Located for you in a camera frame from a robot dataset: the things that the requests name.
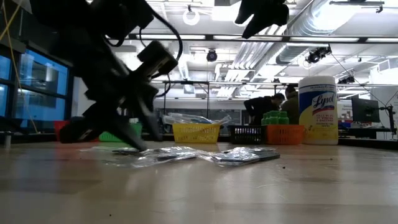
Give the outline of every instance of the red basket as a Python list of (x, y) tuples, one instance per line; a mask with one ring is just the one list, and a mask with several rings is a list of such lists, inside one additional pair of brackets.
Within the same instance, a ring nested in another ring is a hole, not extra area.
[(267, 125), (267, 144), (301, 144), (304, 139), (302, 125)]
[(60, 130), (67, 124), (69, 124), (69, 121), (54, 121), (55, 136), (57, 137), (57, 141), (60, 141)]

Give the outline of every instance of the lysol logo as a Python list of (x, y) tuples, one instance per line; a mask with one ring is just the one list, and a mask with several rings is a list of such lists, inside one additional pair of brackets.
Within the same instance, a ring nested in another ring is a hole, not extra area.
[(324, 93), (312, 99), (312, 115), (335, 109), (335, 93)]

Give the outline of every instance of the blue window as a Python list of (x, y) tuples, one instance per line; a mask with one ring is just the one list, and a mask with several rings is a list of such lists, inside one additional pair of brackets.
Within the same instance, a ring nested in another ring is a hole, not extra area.
[(31, 50), (21, 55), (21, 84), (67, 94), (68, 68)]
[(0, 56), (0, 78), (10, 79), (11, 60)]
[[(52, 96), (35, 93), (29, 90), (18, 91), (15, 118), (23, 119), (21, 127), (27, 127), (30, 117), (36, 121), (62, 121), (65, 113), (65, 100)], [(53, 123), (49, 122), (49, 127), (53, 128)]]
[(8, 86), (0, 85), (0, 116), (6, 114)]

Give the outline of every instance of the green basket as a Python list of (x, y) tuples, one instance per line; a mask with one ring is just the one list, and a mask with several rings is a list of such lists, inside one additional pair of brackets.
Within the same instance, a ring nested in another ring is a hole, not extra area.
[[(131, 127), (136, 131), (138, 136), (141, 136), (142, 124), (130, 124)], [(100, 136), (99, 140), (102, 142), (122, 142), (119, 138), (115, 137), (113, 134), (104, 131)]]

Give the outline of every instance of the green bottle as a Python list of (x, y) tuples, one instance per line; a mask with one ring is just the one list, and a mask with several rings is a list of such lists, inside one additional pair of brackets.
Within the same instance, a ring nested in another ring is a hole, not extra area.
[(268, 124), (279, 124), (279, 111), (270, 111)]
[(262, 115), (261, 125), (267, 125), (267, 117), (268, 117), (268, 113), (265, 113)]
[(286, 111), (279, 112), (279, 124), (289, 124), (289, 118), (287, 117)]

